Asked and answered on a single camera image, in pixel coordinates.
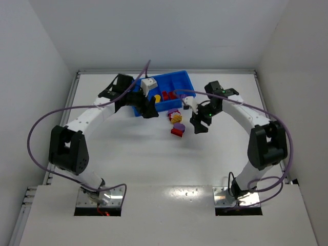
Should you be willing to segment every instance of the table top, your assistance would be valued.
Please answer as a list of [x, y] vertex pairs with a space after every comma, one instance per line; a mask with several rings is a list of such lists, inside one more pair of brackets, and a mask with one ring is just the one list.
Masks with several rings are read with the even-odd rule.
[[[92, 104], [116, 74], [83, 74], [79, 79], [73, 106]], [[236, 89], [243, 99], [262, 107], [253, 74], [189, 74], [195, 90], [218, 80], [224, 88]], [[199, 102], [208, 99], [197, 95]], [[72, 110], [69, 121], [84, 110]], [[87, 140], [89, 165], [107, 185], [227, 185], [227, 175], [235, 176], [247, 163], [249, 136], [229, 115], [213, 117], [208, 133], [194, 134], [189, 123], [191, 110], [183, 110], [186, 126], [183, 138], [170, 133], [166, 113], [158, 118], [135, 117], [131, 107], [123, 107], [98, 127]], [[281, 176], [279, 166], [269, 176]], [[55, 176], [52, 184], [68, 183]]]
[[[81, 75], [73, 105], [93, 103], [114, 76]], [[262, 107], [253, 74], [189, 76], [195, 90], [219, 80]], [[81, 112], [72, 111], [70, 120]], [[121, 217], [73, 216], [78, 184], [55, 176], [52, 185], [38, 187], [20, 245], [317, 245], [297, 185], [285, 185], [279, 196], [263, 204], [262, 216], [215, 216], [212, 186], [226, 186], [229, 171], [239, 174], [247, 162], [249, 137], [225, 113], [213, 118], [208, 133], [195, 135], [191, 111], [181, 112], [186, 125], [182, 139], [170, 134], [164, 112], [142, 119], [129, 107], [88, 139], [95, 172], [107, 185], [128, 185]], [[267, 173], [271, 175], [280, 176], [280, 167], [273, 167]], [[276, 191], [261, 193], [260, 199]]]

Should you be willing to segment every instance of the white wall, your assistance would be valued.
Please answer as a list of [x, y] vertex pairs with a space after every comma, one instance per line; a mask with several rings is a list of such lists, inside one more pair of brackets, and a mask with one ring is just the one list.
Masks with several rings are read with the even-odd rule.
[[292, 173], [320, 245], [328, 245], [327, 13], [327, 0], [290, 0], [257, 70], [269, 109], [292, 130]]
[[[44, 172], [26, 150], [38, 117], [65, 104], [72, 75], [27, 0], [0, 1], [0, 245], [7, 245], [27, 186]], [[45, 120], [33, 137], [47, 163], [49, 134], [61, 115]]]
[[254, 68], [288, 0], [30, 0], [81, 68]]

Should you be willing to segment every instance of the white robotic arm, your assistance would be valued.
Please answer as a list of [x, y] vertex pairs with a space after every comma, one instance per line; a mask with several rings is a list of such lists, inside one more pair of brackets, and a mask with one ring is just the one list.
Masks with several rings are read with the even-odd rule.
[[[55, 126], [51, 132], [49, 161], [56, 167], [65, 170], [81, 184], [96, 189], [103, 189], [105, 181], [96, 175], [88, 165], [89, 154], [86, 140], [92, 132], [125, 105], [135, 106], [143, 118], [158, 117], [155, 109], [155, 98], [152, 97], [148, 100], [144, 92], [144, 90], [149, 90], [149, 87], [154, 87], [154, 79], [150, 79], [152, 83], [148, 80], [145, 83], [141, 82], [142, 89], [130, 91], [120, 100], [115, 100], [133, 81], [133, 77], [122, 74], [116, 78], [116, 84], [113, 81], [98, 95], [93, 103], [93, 108], [87, 109], [64, 127]], [[115, 103], [99, 106], [113, 100]], [[95, 192], [85, 187], [82, 189], [88, 193], [93, 201], [99, 204], [106, 204], [109, 201], [106, 192]]]
[[257, 186], [257, 182], [254, 181], [252, 186], [248, 187], [251, 181], [261, 179], [273, 165], [287, 157], [285, 129], [279, 122], [271, 121], [257, 111], [243, 106], [243, 99], [239, 93], [234, 89], [223, 89], [218, 81], [206, 85], [205, 90], [209, 94], [241, 103], [236, 104], [212, 96], [208, 96], [210, 102], [206, 105], [198, 104], [193, 97], [183, 99], [193, 111], [190, 122], [195, 127], [195, 134], [208, 132], [208, 128], [201, 122], [209, 126], [212, 117], [222, 111], [232, 116], [249, 134], [249, 161], [242, 172], [234, 178], [231, 186], [234, 199], [238, 199], [248, 193], [249, 188], [254, 189]]

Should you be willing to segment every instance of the cable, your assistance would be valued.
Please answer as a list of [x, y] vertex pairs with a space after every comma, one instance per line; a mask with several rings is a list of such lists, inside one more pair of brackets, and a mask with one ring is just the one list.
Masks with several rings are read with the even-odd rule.
[[97, 212], [100, 213], [102, 216], [104, 215], [104, 214], [102, 213], [102, 211], [100, 211], [100, 209], [99, 209], [99, 205], [97, 205]]
[[142, 69], [142, 71], [139, 73], [139, 75], [136, 77], [136, 79], [130, 84], [130, 86], [126, 89], [125, 92], [123, 92], [120, 96], [118, 96], [117, 98], [115, 98], [114, 100], [110, 101], [110, 102], [107, 102], [105, 104], [99, 104], [99, 105], [83, 105], [83, 106], [73, 106], [73, 107], [67, 107], [67, 108], [62, 108], [62, 109], [56, 109], [56, 110], [53, 110], [47, 114], [45, 114], [44, 116], [42, 116], [40, 119], [38, 119], [34, 125], [32, 126], [29, 134], [28, 134], [28, 137], [27, 137], [27, 151], [28, 151], [28, 154], [29, 156], [31, 157], [32, 161], [39, 167], [41, 168], [42, 170], [46, 171], [46, 172], [49, 172], [49, 173], [52, 173], [52, 174], [55, 174], [55, 175], [58, 175], [60, 177], [63, 177], [63, 178], [66, 178], [66, 179], [69, 179], [73, 182], [76, 182], [78, 183], [79, 185], [91, 190], [91, 191], [97, 191], [97, 192], [102, 192], [102, 191], [108, 191], [108, 190], [111, 190], [111, 189], [114, 189], [114, 188], [118, 188], [120, 186], [124, 186], [125, 187], [125, 190], [124, 190], [124, 194], [123, 194], [123, 198], [122, 198], [122, 202], [121, 202], [121, 207], [123, 206], [123, 202], [124, 202], [124, 199], [125, 199], [125, 196], [126, 196], [126, 192], [127, 192], [127, 185], [125, 183], [122, 183], [120, 185], [117, 185], [117, 186], [113, 186], [113, 187], [108, 187], [108, 188], [103, 188], [103, 189], [97, 189], [97, 188], [94, 188], [94, 187], [91, 187], [91, 186], [88, 186], [84, 183], [81, 183], [80, 181], [72, 178], [72, 177], [69, 177], [69, 176], [66, 176], [64, 174], [61, 174], [61, 173], [57, 173], [55, 171], [52, 171], [50, 169], [47, 169], [45, 167], [43, 167], [40, 163], [38, 163], [38, 161], [34, 158], [32, 152], [31, 152], [31, 136], [32, 136], [32, 133], [33, 133], [33, 130], [35, 129], [35, 127], [37, 126], [37, 124], [40, 123], [41, 120], [43, 120], [44, 118], [46, 118], [47, 116], [49, 115], [52, 115], [54, 113], [58, 113], [58, 112], [61, 112], [61, 111], [65, 111], [65, 110], [71, 110], [71, 109], [89, 109], [89, 108], [97, 108], [97, 107], [104, 107], [104, 106], [107, 106], [107, 105], [110, 105], [110, 104], [113, 104], [115, 103], [116, 101], [120, 100], [122, 97], [124, 97], [133, 87], [134, 85], [137, 83], [137, 81], [140, 79], [140, 77], [143, 75], [143, 73], [145, 73], [145, 71], [147, 71], [148, 69], [148, 66], [150, 64], [150, 60], [147, 62], [147, 64], [145, 65], [145, 67]]
[[235, 175], [232, 173], [232, 172], [229, 172], [229, 175], [228, 175], [228, 193], [229, 195], [231, 195], [231, 192], [230, 192], [230, 176], [232, 175], [232, 180], [235, 179]]
[[286, 135], [287, 135], [288, 140], [289, 140], [290, 154], [289, 154], [289, 160], [288, 160], [288, 164], [287, 164], [287, 166], [286, 166], [285, 172], [283, 173], [283, 175], [279, 178], [279, 180], [278, 180], [277, 182], [275, 182], [275, 183], [272, 184], [271, 186], [266, 187], [266, 188], [264, 188], [264, 189], [261, 189], [261, 190], [252, 190], [252, 189], [251, 189], [251, 184], [254, 183], [254, 182], [259, 181], [258, 179], [251, 180], [251, 181], [248, 183], [247, 187], [248, 187], [248, 189], [249, 189], [250, 191], [252, 191], [252, 192], [265, 192], [265, 191], [269, 191], [269, 190], [275, 188], [275, 187], [278, 186], [280, 183], [283, 183], [283, 180], [287, 177], [288, 172], [290, 171], [290, 169], [291, 169], [291, 167], [292, 167], [292, 162], [293, 162], [293, 157], [294, 157], [294, 144], [293, 144], [293, 140], [292, 140], [292, 136], [291, 136], [290, 131], [288, 130], [288, 128], [287, 128], [287, 126], [285, 125], [285, 123], [284, 123], [284, 122], [283, 122], [278, 116], [276, 116], [276, 115], [274, 115], [274, 114], [272, 114], [272, 113], [270, 113], [270, 112], [268, 112], [268, 111], [266, 111], [266, 110], [263, 110], [263, 109], [261, 109], [261, 108], [258, 108], [258, 107], [256, 107], [256, 106], [249, 105], [249, 104], [246, 104], [246, 103], [244, 103], [244, 102], [242, 103], [242, 102], [239, 102], [239, 101], [231, 100], [231, 99], [228, 99], [228, 98], [223, 97], [223, 96], [218, 96], [218, 95], [214, 95], [214, 94], [210, 94], [210, 93], [205, 93], [205, 92], [200, 92], [200, 91], [185, 90], [185, 89], [176, 89], [176, 90], [174, 90], [174, 91], [173, 91], [173, 94], [174, 94], [176, 97], [180, 98], [181, 101], [183, 101], [182, 98], [181, 98], [179, 95], [176, 94], [176, 92], [178, 92], [178, 91], [189, 92], [189, 93], [196, 93], [196, 94], [205, 95], [205, 96], [212, 96], [212, 97], [216, 97], [216, 98], [219, 98], [219, 99], [223, 99], [223, 100], [226, 100], [226, 101], [233, 102], [233, 103], [235, 103], [235, 104], [239, 104], [239, 105], [240, 105], [240, 104], [243, 104], [244, 106], [246, 106], [246, 107], [248, 107], [248, 108], [258, 110], [258, 111], [260, 111], [260, 112], [262, 112], [262, 113], [264, 113], [264, 114], [267, 114], [267, 115], [271, 116], [272, 118], [276, 119], [276, 120], [277, 120], [277, 121], [283, 126], [283, 128], [285, 129], [285, 131], [286, 131]]
[[208, 103], [209, 101], [211, 101], [211, 100], [202, 101], [199, 105], [202, 105], [204, 103]]
[[148, 67], [146, 67], [146, 70], [145, 70], [145, 78], [148, 78]]
[[[279, 177], [277, 177], [277, 176], [269, 176], [269, 177], [265, 177], [265, 178], [263, 178], [263, 179], [261, 179], [261, 180], [272, 179], [272, 178], [279, 179]], [[237, 206], [234, 206], [234, 207], [232, 207], [232, 208], [228, 208], [228, 209], [226, 209], [225, 211], [227, 212], [227, 211], [231, 211], [231, 210], [240, 210], [240, 209], [245, 209], [245, 208], [249, 208], [249, 207], [252, 207], [252, 206], [255, 206], [255, 205], [260, 205], [260, 204], [262, 204], [262, 203], [264, 203], [264, 202], [266, 202], [266, 201], [269, 201], [269, 200], [275, 198], [277, 195], [279, 195], [279, 193], [282, 191], [282, 188], [283, 188], [283, 182], [281, 182], [280, 184], [281, 184], [281, 186], [280, 186], [279, 191], [277, 191], [274, 195], [268, 197], [267, 199], [264, 199], [264, 200], [262, 200], [262, 201], [256, 202], [256, 203], [254, 203], [254, 204], [246, 205], [246, 206], [238, 206], [238, 207], [237, 207]]]

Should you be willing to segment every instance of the yellow object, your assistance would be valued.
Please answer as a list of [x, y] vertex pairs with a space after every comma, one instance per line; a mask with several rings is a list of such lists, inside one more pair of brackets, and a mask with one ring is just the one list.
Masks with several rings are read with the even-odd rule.
[[159, 103], [160, 102], [160, 95], [155, 95], [155, 103]]
[[175, 124], [175, 123], [179, 123], [181, 121], [182, 121], [182, 116], [181, 115], [179, 115], [179, 116], [177, 115], [177, 116], [175, 116], [175, 117], [172, 118], [171, 123], [172, 124]]

